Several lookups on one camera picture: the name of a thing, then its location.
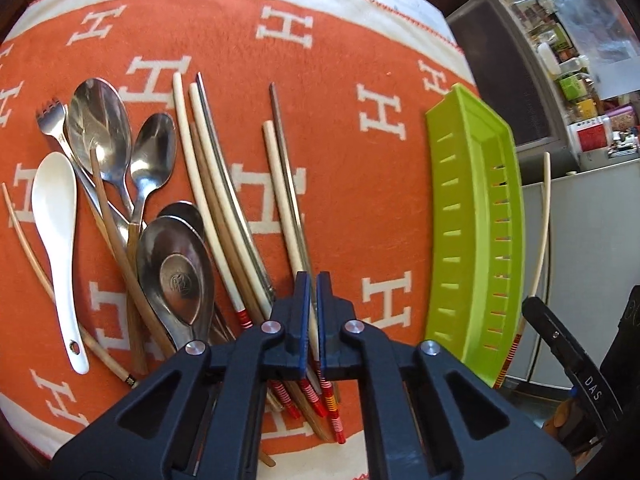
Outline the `thin bamboo chopstick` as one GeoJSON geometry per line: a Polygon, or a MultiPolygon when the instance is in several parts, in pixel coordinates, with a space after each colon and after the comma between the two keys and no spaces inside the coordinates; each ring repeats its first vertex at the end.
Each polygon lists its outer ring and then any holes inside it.
{"type": "MultiPolygon", "coordinates": [[[[22,229],[21,223],[17,219],[16,212],[14,210],[12,200],[8,189],[6,188],[6,184],[4,182],[1,183],[2,195],[4,199],[4,203],[6,204],[6,210],[8,211],[9,217],[14,225],[14,230],[16,232],[16,236],[18,241],[21,244],[21,248],[23,254],[29,262],[30,267],[35,273],[37,280],[42,286],[43,290],[49,296],[52,302],[54,300],[54,290],[50,278],[48,274],[44,272],[42,265],[40,264],[37,256],[32,250],[32,246],[30,246],[26,235],[22,229]]],[[[116,375],[122,382],[124,382],[129,388],[136,388],[138,385],[138,381],[134,376],[132,376],[125,367],[121,366],[119,362],[117,362],[114,358],[110,356],[105,348],[103,348],[94,338],[88,330],[82,326],[81,322],[78,322],[79,333],[82,339],[82,342],[85,346],[114,374],[116,375]]]]}

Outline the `wide steel soup spoon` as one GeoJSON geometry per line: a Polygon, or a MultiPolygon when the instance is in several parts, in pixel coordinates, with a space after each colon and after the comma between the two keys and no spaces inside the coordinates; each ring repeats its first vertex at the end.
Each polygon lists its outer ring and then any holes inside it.
{"type": "Polygon", "coordinates": [[[202,238],[175,216],[153,220],[137,251],[140,286],[176,349],[209,341],[214,316],[213,266],[202,238]]]}

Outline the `white ceramic spoon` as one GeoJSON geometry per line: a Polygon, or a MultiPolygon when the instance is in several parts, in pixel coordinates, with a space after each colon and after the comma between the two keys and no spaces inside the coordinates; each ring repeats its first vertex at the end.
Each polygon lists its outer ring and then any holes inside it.
{"type": "Polygon", "coordinates": [[[70,161],[50,153],[40,162],[32,184],[32,214],[46,250],[58,326],[70,366],[75,373],[89,371],[74,299],[73,258],[77,214],[77,183],[70,161]]]}

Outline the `medium steel spoon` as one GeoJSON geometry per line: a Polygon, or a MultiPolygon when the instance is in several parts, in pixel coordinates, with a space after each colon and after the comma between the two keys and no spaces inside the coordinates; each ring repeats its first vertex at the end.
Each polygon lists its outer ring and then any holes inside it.
{"type": "Polygon", "coordinates": [[[166,113],[154,113],[142,125],[134,142],[129,173],[137,190],[130,222],[140,226],[149,196],[162,188],[175,167],[177,135],[172,118],[166,113]]]}

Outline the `large steel spoon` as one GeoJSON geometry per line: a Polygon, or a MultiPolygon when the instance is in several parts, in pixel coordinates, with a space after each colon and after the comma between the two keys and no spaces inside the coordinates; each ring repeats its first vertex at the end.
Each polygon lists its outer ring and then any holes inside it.
{"type": "Polygon", "coordinates": [[[81,166],[92,173],[90,150],[96,150],[103,181],[116,188],[127,220],[134,204],[127,185],[132,139],[124,103],[102,78],[89,78],[74,91],[67,115],[68,138],[81,166]]]}

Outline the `steel fork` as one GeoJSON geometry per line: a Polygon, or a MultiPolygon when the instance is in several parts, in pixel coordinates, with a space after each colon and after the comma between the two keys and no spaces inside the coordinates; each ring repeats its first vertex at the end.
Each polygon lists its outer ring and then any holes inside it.
{"type": "Polygon", "coordinates": [[[103,237],[108,240],[106,227],[104,226],[103,214],[100,208],[98,193],[94,183],[89,178],[87,170],[79,163],[76,155],[73,153],[70,144],[68,143],[65,135],[66,125],[66,106],[63,105],[58,99],[53,99],[47,103],[41,110],[36,113],[36,121],[41,133],[45,136],[50,136],[54,139],[62,153],[66,156],[72,168],[75,176],[78,177],[80,185],[84,189],[84,192],[90,202],[91,210],[98,222],[98,228],[103,237]]]}

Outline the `cream chopstick red band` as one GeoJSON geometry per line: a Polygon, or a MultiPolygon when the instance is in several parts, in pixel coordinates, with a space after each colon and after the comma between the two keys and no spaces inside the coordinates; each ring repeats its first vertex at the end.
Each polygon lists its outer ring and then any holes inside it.
{"type": "Polygon", "coordinates": [[[205,238],[208,241],[209,248],[213,252],[215,266],[222,279],[222,284],[224,284],[224,289],[231,301],[238,322],[242,330],[248,330],[253,326],[262,324],[262,322],[267,321],[268,318],[265,321],[257,323],[252,321],[244,304],[248,296],[245,292],[240,291],[238,279],[234,276],[229,260],[224,254],[222,238],[220,237],[221,230],[215,223],[214,189],[212,181],[209,180],[209,174],[207,173],[204,153],[200,145],[200,138],[198,137],[198,128],[196,128],[193,115],[189,92],[190,84],[185,87],[183,85],[182,73],[175,72],[172,74],[171,89],[181,136],[183,157],[186,162],[186,170],[188,170],[192,193],[196,199],[196,206],[198,206],[203,217],[205,238]]]}

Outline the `green plastic utensil tray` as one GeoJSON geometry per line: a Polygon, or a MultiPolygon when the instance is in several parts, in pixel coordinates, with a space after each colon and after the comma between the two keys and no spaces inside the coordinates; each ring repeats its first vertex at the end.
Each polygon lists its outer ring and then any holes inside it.
{"type": "Polygon", "coordinates": [[[425,336],[494,386],[518,331],[525,271],[512,132],[463,84],[454,84],[425,121],[433,197],[425,336]]]}

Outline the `white refrigerator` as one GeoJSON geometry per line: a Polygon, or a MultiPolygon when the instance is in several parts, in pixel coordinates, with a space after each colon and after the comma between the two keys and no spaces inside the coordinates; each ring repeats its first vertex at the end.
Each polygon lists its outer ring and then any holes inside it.
{"type": "MultiPolygon", "coordinates": [[[[634,285],[639,285],[639,159],[567,176],[553,169],[548,256],[538,295],[600,364],[634,285]]],[[[525,290],[532,287],[542,221],[541,156],[521,162],[525,290]]],[[[548,346],[526,326],[509,374],[570,388],[548,346]]]]}

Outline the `red white canister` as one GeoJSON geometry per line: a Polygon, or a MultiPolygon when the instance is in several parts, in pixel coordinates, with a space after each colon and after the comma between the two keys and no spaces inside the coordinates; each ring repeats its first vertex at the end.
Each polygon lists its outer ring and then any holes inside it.
{"type": "Polygon", "coordinates": [[[577,154],[607,148],[612,136],[611,121],[605,115],[574,122],[568,127],[570,145],[577,154]]]}

